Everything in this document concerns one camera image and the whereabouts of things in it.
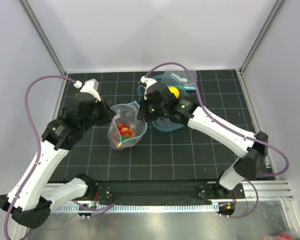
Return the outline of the clear zip top bag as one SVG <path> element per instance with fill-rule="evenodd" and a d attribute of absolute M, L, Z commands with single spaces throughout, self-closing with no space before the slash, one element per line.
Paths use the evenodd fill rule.
<path fill-rule="evenodd" d="M 135 146 L 146 133 L 148 124 L 137 119 L 140 105 L 136 102 L 122 103 L 110 108 L 115 116 L 110 123 L 107 139 L 114 150 Z"/>

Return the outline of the red cherry fruit cluster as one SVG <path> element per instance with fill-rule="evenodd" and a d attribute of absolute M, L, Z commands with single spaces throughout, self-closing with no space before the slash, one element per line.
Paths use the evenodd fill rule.
<path fill-rule="evenodd" d="M 133 131 L 130 125 L 119 123 L 117 125 L 117 129 L 118 134 L 123 141 L 134 138 L 136 136 L 135 132 Z"/>

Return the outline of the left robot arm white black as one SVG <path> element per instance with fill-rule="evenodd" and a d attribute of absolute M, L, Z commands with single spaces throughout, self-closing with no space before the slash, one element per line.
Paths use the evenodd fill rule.
<path fill-rule="evenodd" d="M 62 115 L 49 122 L 39 140 L 39 148 L 26 172 L 9 194 L 0 195 L 0 208 L 19 225 L 37 229 L 51 211 L 68 201 L 96 195 L 96 182 L 84 173 L 53 191 L 44 191 L 53 172 L 93 126 L 109 124 L 115 113 L 95 90 L 70 97 Z"/>

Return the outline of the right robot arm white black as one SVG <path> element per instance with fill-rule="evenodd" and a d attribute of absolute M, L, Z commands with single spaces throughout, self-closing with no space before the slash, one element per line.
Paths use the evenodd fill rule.
<path fill-rule="evenodd" d="M 167 85 L 154 79 L 149 78 L 139 86 L 144 92 L 139 97 L 138 120 L 167 119 L 210 136 L 237 155 L 235 162 L 210 187 L 213 196 L 227 198 L 242 181 L 257 178 L 261 162 L 267 155 L 267 148 L 258 141 L 267 141 L 267 134 L 241 129 L 199 106 L 189 96 L 176 97 Z"/>

